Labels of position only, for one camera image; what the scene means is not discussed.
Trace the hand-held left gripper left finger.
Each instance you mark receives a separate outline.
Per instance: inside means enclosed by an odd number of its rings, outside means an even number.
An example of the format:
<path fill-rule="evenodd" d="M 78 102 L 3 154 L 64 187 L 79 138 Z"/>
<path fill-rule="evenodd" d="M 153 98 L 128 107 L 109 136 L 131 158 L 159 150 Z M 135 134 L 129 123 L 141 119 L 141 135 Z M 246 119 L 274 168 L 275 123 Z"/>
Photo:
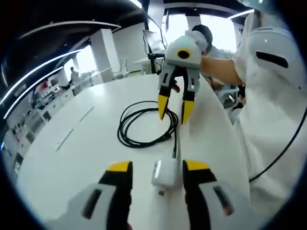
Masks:
<path fill-rule="evenodd" d="M 57 219 L 58 230 L 130 230 L 128 216 L 133 186 L 133 163 L 111 164 L 97 183 L 73 197 Z"/>

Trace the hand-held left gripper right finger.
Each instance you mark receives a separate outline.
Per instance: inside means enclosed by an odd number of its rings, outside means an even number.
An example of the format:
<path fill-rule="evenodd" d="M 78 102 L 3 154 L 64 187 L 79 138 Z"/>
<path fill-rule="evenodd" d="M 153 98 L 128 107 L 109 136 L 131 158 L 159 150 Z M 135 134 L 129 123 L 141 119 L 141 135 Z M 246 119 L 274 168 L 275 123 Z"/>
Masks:
<path fill-rule="evenodd" d="M 247 198 L 217 180 L 208 164 L 184 160 L 182 175 L 191 230 L 249 229 Z"/>

